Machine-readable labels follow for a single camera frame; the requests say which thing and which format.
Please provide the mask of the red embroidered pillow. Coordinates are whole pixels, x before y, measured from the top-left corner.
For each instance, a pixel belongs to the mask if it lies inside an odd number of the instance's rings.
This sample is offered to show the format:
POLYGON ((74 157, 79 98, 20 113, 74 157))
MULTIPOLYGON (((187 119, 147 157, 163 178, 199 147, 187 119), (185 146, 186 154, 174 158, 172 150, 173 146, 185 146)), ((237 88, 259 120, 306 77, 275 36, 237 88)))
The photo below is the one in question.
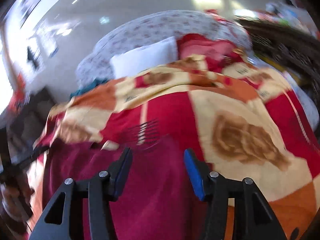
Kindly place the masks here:
POLYGON ((177 48, 180 59, 204 56, 207 69, 212 72, 222 73, 223 68, 244 62, 243 50, 229 40, 210 40, 200 34, 187 34, 177 40, 177 48))

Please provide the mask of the floral quilt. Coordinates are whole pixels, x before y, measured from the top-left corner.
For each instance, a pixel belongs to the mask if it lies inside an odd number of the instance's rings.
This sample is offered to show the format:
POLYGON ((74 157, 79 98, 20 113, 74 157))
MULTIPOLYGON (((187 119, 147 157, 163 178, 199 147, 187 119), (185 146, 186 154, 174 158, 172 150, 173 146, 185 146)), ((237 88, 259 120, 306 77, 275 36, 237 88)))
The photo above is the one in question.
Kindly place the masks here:
POLYGON ((191 10, 168 10, 146 15, 124 23, 103 36, 77 66, 79 88, 95 79, 113 79, 111 57, 171 36, 180 39, 186 34, 200 34, 210 40, 229 40, 253 54, 248 32, 238 23, 225 18, 217 20, 210 14, 191 10))

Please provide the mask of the teal cloth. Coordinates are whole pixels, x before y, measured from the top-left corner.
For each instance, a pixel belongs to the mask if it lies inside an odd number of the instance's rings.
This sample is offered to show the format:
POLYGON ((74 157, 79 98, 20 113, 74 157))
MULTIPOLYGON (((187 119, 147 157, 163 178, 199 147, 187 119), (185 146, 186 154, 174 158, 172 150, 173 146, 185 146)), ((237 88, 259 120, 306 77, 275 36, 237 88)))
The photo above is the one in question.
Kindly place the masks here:
POLYGON ((105 84, 109 81, 109 79, 95 79, 92 83, 90 83, 89 85, 80 88, 79 90, 76 90, 75 92, 70 94, 70 99, 72 99, 75 96, 81 96, 93 89, 95 89, 96 87, 98 87, 99 85, 105 84))

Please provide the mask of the white pillow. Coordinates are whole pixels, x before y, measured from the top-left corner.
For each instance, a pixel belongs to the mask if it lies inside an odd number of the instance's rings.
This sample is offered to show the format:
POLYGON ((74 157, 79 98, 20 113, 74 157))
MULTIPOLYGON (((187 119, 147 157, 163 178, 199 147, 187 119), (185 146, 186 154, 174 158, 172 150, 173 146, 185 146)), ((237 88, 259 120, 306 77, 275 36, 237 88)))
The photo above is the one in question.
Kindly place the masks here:
POLYGON ((157 43, 142 46, 110 59, 114 78, 132 77, 152 67, 178 60, 176 38, 169 37, 157 43))

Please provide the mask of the dark hanging cloth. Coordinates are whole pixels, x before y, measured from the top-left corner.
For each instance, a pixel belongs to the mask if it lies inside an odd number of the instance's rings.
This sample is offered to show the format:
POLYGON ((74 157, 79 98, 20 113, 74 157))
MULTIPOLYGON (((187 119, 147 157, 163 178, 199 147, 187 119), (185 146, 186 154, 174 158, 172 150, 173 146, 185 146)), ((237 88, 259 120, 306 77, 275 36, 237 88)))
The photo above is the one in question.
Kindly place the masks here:
POLYGON ((40 66, 39 52, 37 49, 33 50, 30 46, 27 47, 27 60, 31 62, 33 68, 38 70, 40 66))

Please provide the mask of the red orange patterned blanket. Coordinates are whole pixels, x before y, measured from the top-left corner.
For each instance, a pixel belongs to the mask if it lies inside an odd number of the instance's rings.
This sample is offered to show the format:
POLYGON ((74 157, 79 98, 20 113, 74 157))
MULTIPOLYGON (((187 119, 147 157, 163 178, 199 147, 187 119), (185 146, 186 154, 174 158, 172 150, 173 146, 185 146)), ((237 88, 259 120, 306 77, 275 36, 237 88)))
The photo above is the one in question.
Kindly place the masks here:
MULTIPOLYGON (((235 63, 217 73, 192 56, 108 81, 53 107, 37 144, 59 139, 122 151, 163 137, 226 178, 252 178, 287 236, 302 235, 319 209, 319 144, 290 84, 267 67, 235 63)), ((35 216, 46 206, 47 155, 35 216)))

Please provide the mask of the maroon fleece garment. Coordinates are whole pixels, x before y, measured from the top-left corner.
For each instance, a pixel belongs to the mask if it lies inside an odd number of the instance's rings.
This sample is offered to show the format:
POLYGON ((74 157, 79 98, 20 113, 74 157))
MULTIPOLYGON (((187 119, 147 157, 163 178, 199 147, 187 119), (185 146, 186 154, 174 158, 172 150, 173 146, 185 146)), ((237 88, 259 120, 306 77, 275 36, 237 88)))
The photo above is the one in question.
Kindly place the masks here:
MULTIPOLYGON (((111 203, 118 238, 199 239, 207 206, 194 194, 177 141, 163 137, 151 146, 132 146, 132 153, 123 194, 111 203)), ((92 178, 120 154, 91 142, 55 140, 44 170, 43 205, 66 178, 92 178)))

